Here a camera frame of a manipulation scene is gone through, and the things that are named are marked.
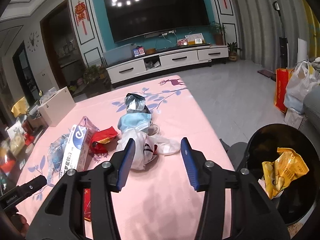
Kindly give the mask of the person's left hand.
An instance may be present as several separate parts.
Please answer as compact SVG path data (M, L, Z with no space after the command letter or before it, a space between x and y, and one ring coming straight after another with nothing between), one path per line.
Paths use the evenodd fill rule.
M15 226L15 228L19 231L19 233L23 237L25 237L29 230L29 224L27 222L27 219L23 215L16 213L10 218L10 220Z

